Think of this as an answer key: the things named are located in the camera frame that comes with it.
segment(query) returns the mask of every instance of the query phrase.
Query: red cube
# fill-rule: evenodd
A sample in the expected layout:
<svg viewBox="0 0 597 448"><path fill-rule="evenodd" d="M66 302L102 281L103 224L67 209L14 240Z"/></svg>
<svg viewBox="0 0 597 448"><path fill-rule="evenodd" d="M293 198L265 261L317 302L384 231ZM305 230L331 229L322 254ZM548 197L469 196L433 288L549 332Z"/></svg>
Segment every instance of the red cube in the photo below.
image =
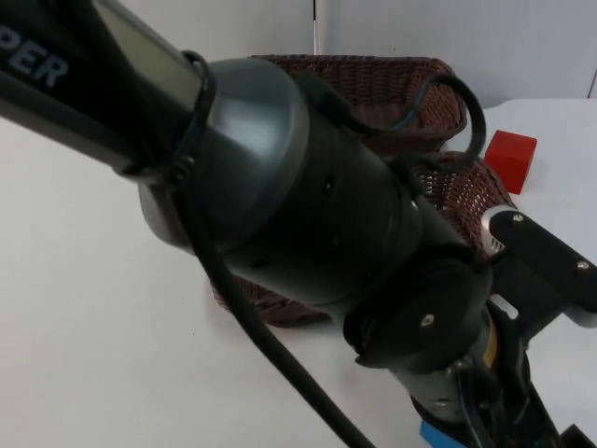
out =
<svg viewBox="0 0 597 448"><path fill-rule="evenodd" d="M536 146L536 138L496 131L485 152L485 163L497 173L510 193L521 194Z"/></svg>

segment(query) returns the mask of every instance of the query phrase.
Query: white wall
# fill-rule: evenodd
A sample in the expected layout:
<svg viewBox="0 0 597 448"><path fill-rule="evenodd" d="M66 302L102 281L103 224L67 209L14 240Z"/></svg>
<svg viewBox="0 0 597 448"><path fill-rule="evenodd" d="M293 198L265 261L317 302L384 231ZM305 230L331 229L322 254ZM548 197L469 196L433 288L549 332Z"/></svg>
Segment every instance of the white wall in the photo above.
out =
<svg viewBox="0 0 597 448"><path fill-rule="evenodd" d="M318 0L332 54L432 56L485 105L587 97L597 67L594 0Z"/></svg>
<svg viewBox="0 0 597 448"><path fill-rule="evenodd" d="M312 53L312 4L279 0L122 0L180 49L207 60Z"/></svg>

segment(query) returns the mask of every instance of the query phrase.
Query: wicker basket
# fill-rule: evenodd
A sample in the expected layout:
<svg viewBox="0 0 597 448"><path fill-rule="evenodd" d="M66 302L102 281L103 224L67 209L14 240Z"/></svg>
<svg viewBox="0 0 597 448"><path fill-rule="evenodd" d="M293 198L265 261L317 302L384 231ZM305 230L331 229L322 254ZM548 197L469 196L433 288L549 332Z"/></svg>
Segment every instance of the wicker basket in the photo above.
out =
<svg viewBox="0 0 597 448"><path fill-rule="evenodd" d="M460 152L440 152L428 157L440 164L451 164ZM440 174L427 168L417 167L416 174L425 185L425 197L438 212L475 249L480 259L485 257L480 238L480 220L483 213L496 205L514 206L496 174L482 161L477 161L470 169L455 174ZM276 327L298 325L327 319L300 303L290 301L264 287L253 285L242 278L239 284L254 304L265 322ZM223 305L217 291L215 298Z"/></svg>
<svg viewBox="0 0 597 448"><path fill-rule="evenodd" d="M452 73L438 59L373 56L257 56L276 63L288 74L311 70L341 93L361 120L388 127L404 113L423 82L431 75ZM466 126L465 106L445 86L427 93L417 116L398 133L363 139L380 155L431 152Z"/></svg>

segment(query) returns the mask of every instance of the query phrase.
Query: black plastic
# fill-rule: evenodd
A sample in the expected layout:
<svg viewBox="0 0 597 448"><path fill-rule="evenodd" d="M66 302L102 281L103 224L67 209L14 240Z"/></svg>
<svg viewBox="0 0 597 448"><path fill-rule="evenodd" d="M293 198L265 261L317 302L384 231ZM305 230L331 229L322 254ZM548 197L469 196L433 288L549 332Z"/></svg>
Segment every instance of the black plastic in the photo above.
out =
<svg viewBox="0 0 597 448"><path fill-rule="evenodd" d="M493 261L495 292L519 311L516 325L522 339L530 340L573 306L583 318L579 324L587 325L597 315L597 269L592 263L517 211L493 217L490 232L507 248Z"/></svg>
<svg viewBox="0 0 597 448"><path fill-rule="evenodd" d="M41 2L1 0L0 17L0 40L5 39L0 49L3 117L117 170L146 161L132 145L131 130L106 87L109 79L102 78L76 37ZM31 53L21 55L21 69L15 69L10 61L27 42ZM68 71L49 85L47 77L35 74L50 57L64 61Z"/></svg>

